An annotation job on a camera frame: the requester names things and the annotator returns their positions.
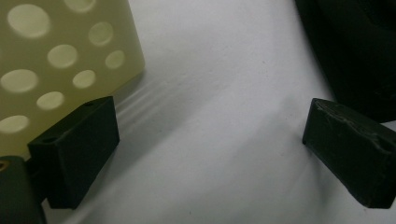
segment black object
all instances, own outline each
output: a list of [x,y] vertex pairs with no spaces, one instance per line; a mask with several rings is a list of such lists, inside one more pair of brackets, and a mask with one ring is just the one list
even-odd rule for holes
[[44,224],[46,219],[35,196],[24,160],[0,158],[0,222],[9,224]]
[[395,1],[295,2],[337,102],[377,122],[395,120]]
[[0,223],[45,223],[45,198],[52,208],[77,208],[119,141],[113,98],[105,97],[29,143],[29,161],[1,157]]
[[396,196],[396,133],[337,103],[314,99],[303,143],[369,208]]
[[112,97],[88,102],[29,143],[52,208],[76,208],[119,143]]

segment perforated plastic box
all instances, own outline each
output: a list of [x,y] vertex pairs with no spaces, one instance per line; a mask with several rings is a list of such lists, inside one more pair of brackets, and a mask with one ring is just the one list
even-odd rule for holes
[[0,30],[0,156],[144,68],[127,0],[2,0]]

